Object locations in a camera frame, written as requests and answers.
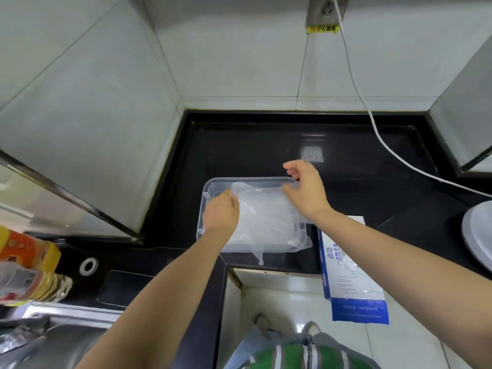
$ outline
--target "white ring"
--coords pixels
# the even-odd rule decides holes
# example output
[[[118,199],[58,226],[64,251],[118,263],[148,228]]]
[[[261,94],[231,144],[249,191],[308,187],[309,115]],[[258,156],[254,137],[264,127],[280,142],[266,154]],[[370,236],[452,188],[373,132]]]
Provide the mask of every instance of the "white ring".
[[[88,264],[92,264],[92,267],[88,271],[86,271],[86,266]],[[87,258],[80,265],[79,273],[83,276],[89,276],[93,274],[95,271],[97,271],[98,266],[99,266],[99,261],[96,258]]]

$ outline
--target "black smartphone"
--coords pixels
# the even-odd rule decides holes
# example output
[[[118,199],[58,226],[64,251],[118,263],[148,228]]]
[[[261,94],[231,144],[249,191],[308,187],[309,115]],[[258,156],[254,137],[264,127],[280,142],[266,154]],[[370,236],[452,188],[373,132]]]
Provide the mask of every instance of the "black smartphone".
[[[153,276],[145,274],[111,271],[97,295],[97,301],[102,304],[128,307],[152,279]]]

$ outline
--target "person's left hand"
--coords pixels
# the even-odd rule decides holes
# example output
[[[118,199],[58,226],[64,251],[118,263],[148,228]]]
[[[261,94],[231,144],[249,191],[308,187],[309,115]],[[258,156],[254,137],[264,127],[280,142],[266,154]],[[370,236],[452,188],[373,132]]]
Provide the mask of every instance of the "person's left hand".
[[[203,227],[205,232],[217,231],[227,236],[227,241],[236,230],[239,222],[239,201],[230,189],[225,190],[205,207]]]

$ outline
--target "blue jeans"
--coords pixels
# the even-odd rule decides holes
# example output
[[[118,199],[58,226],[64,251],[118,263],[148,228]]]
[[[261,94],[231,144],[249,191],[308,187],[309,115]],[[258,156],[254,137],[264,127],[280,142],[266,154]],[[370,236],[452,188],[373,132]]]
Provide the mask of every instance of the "blue jeans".
[[[236,348],[232,356],[230,357],[224,369],[239,369],[251,355],[266,349],[274,349],[277,344],[303,344],[307,345],[315,343],[319,346],[333,347],[335,349],[343,350],[348,356],[356,357],[363,360],[373,369],[381,369],[376,361],[364,356],[333,339],[326,333],[318,333],[316,335],[310,334],[295,334],[291,338],[283,338],[280,332],[275,330],[268,330],[263,333],[256,325],[253,325],[249,329],[246,336],[243,338],[239,346]]]

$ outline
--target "stainless steel sink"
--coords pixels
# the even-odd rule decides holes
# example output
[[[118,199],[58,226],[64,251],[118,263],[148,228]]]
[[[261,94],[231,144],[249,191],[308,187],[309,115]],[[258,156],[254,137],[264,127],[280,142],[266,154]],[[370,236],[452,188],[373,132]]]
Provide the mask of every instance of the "stainless steel sink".
[[[32,303],[16,308],[10,318],[47,316],[45,341],[9,369],[72,369],[121,315],[121,311],[59,303]]]

